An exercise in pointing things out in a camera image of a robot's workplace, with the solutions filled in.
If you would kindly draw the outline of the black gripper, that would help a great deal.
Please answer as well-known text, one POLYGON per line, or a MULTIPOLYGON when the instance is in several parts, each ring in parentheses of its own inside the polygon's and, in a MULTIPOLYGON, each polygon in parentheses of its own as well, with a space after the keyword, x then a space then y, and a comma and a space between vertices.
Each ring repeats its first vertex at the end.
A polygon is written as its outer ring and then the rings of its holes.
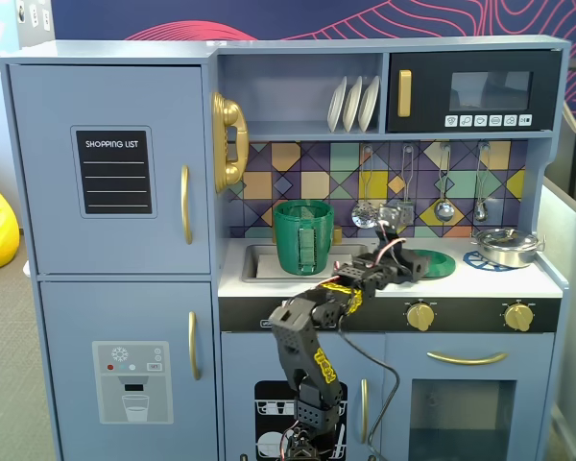
POLYGON ((378 252, 354 256, 351 265, 358 275, 350 287, 362 291, 382 290, 389 284, 404 282, 404 267, 409 281, 421 280, 429 271, 430 258, 405 247, 405 239, 395 239, 388 251, 376 261, 378 252))

